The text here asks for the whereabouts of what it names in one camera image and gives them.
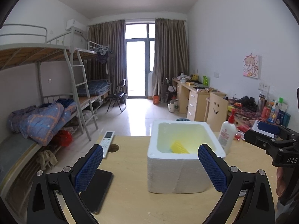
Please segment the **person's right hand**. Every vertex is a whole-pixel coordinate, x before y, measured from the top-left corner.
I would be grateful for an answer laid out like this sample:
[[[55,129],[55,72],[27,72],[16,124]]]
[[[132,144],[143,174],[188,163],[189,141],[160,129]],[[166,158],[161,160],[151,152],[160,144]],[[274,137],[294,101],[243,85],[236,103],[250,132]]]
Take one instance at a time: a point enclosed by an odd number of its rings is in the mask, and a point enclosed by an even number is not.
[[[284,167],[278,167],[276,171],[276,180],[277,180],[277,187],[276,187],[276,194],[278,196],[278,201],[280,202],[281,199],[290,200],[295,196],[294,189],[291,190],[290,196],[285,196],[286,190],[290,188],[290,183],[286,183],[286,180],[290,178],[293,175],[294,168],[284,168]]]

